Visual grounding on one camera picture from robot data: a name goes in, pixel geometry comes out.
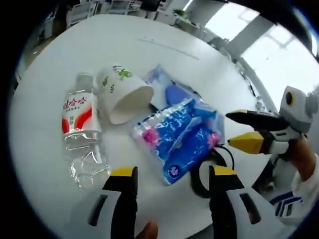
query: blue packaged item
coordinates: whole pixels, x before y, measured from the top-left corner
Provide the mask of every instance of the blue packaged item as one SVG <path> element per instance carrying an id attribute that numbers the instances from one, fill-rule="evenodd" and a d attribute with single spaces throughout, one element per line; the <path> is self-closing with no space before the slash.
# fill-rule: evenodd
<path id="1" fill-rule="evenodd" d="M 165 109 L 168 105 L 165 98 L 165 90 L 169 86 L 173 86 L 174 78 L 170 76 L 161 65 L 157 65 L 144 78 L 146 84 L 154 89 L 151 104 L 157 109 Z"/>
<path id="2" fill-rule="evenodd" d="M 176 105 L 185 99 L 191 98 L 191 96 L 176 85 L 168 86 L 165 90 L 166 101 L 169 106 Z"/>
<path id="3" fill-rule="evenodd" d="M 141 137 L 154 154 L 167 160 L 170 149 L 192 120 L 194 105 L 194 100 L 187 100 L 151 115 L 134 128 L 134 138 Z"/>
<path id="4" fill-rule="evenodd" d="M 167 184 L 172 184 L 199 163 L 217 144 L 216 135 L 207 125 L 200 124 L 187 133 L 178 148 L 174 149 L 163 167 Z"/>
<path id="5" fill-rule="evenodd" d="M 202 100 L 186 99 L 138 123 L 132 136 L 162 162 L 167 184 L 180 179 L 218 144 L 224 144 L 224 116 Z"/>

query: desk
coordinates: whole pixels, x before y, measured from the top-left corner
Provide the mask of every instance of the desk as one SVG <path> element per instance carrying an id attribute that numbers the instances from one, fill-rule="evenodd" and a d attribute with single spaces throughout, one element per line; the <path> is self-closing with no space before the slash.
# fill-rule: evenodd
<path id="1" fill-rule="evenodd" d="M 93 16 L 69 28 L 25 72 L 9 116 L 9 141 L 18 179 L 32 207 L 58 234 L 64 232 L 73 206 L 87 193 L 79 190 L 69 176 L 64 157 L 61 113 L 65 93 L 79 72 L 97 72 L 115 62 L 139 76 L 161 63 L 223 114 L 255 108 L 255 98 L 234 65 L 188 33 L 148 19 L 108 14 Z M 132 126 L 133 122 L 109 125 L 103 140 L 113 168 L 139 168 L 136 232 L 148 217 L 158 222 L 159 239 L 184 239 L 210 225 L 209 200 L 192 192 L 188 174 L 177 183 L 164 186 L 154 174 L 152 159 L 128 136 Z M 228 119 L 225 128 L 226 138 L 252 130 Z M 229 149 L 237 174 L 244 185 L 251 186 L 269 157 Z M 227 153 L 220 152 L 231 165 Z"/>

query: plastic water bottle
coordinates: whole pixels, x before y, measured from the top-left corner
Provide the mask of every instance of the plastic water bottle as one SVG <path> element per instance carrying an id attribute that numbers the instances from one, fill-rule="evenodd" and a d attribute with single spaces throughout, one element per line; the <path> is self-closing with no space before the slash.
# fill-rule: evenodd
<path id="1" fill-rule="evenodd" d="M 71 176 L 80 188 L 105 183 L 110 175 L 102 144 L 93 77 L 81 73 L 63 106 L 62 131 Z"/>

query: window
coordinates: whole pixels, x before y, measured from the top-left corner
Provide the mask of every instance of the window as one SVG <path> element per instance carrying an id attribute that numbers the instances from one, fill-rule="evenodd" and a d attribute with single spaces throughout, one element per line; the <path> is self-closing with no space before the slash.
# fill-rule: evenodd
<path id="1" fill-rule="evenodd" d="M 183 11 L 186 11 L 187 8 L 189 7 L 189 5 L 193 2 L 193 0 L 189 0 L 188 3 L 185 5 L 185 7 L 183 8 Z"/>
<path id="2" fill-rule="evenodd" d="M 314 56 L 317 56 L 317 54 L 318 54 L 318 43 L 317 43 L 317 40 L 316 40 L 315 36 L 312 33 L 310 33 L 310 34 L 311 34 L 311 42 L 312 42 L 312 52 L 313 52 Z"/>
<path id="3" fill-rule="evenodd" d="M 247 7 L 227 3 L 209 20 L 205 27 L 221 38 L 231 41 L 258 15 L 258 12 Z"/>
<path id="4" fill-rule="evenodd" d="M 272 27 L 242 57 L 256 71 L 278 110 L 286 86 L 308 93 L 319 84 L 317 61 L 280 25 Z"/>

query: pink flower print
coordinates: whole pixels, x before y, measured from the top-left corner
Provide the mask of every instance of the pink flower print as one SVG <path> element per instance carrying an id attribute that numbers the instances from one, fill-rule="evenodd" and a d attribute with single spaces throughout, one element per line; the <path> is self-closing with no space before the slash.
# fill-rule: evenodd
<path id="1" fill-rule="evenodd" d="M 160 140 L 159 133 L 154 127 L 143 132 L 142 137 L 151 148 L 155 148 Z"/>
<path id="2" fill-rule="evenodd" d="M 214 148 L 217 144 L 218 141 L 220 140 L 220 135 L 219 133 L 212 133 L 211 135 L 208 136 L 208 148 L 212 149 Z"/>

